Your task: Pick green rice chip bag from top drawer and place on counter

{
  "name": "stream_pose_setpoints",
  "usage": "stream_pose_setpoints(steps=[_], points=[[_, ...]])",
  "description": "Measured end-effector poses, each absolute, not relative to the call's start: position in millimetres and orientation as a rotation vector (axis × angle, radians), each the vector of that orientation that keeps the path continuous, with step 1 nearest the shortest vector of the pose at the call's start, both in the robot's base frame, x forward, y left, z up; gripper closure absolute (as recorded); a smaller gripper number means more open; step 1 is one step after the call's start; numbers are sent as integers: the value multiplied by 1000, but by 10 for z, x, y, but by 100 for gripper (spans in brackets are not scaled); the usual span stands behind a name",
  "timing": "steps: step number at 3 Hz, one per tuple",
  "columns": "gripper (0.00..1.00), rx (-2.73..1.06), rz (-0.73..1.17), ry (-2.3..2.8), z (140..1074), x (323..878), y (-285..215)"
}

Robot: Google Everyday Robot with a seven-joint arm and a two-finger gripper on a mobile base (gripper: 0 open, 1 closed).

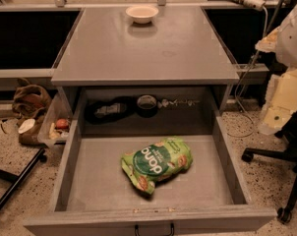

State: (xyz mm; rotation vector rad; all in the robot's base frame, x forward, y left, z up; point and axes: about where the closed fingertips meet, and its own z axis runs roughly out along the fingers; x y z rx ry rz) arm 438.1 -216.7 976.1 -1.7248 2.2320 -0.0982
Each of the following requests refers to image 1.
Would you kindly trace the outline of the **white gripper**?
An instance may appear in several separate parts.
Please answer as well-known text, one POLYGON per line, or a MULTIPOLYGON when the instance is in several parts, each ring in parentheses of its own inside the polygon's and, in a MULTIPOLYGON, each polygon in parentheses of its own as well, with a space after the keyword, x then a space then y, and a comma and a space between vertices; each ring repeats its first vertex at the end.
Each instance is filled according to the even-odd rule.
MULTIPOLYGON (((275 52, 279 28, 259 40, 255 48, 264 53, 275 52)), ((297 68, 288 69, 281 76, 272 75, 261 112, 258 130, 264 135, 280 131, 297 111, 297 68)))

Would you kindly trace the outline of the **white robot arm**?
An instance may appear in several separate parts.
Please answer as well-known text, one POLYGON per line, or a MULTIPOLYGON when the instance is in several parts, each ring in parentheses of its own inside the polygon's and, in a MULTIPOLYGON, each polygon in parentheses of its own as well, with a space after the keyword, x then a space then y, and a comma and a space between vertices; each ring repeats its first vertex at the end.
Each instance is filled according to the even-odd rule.
POLYGON ((256 44, 263 52, 274 52, 287 70, 272 75, 267 84, 259 132, 272 135, 280 131, 297 111, 297 4, 281 25, 256 44))

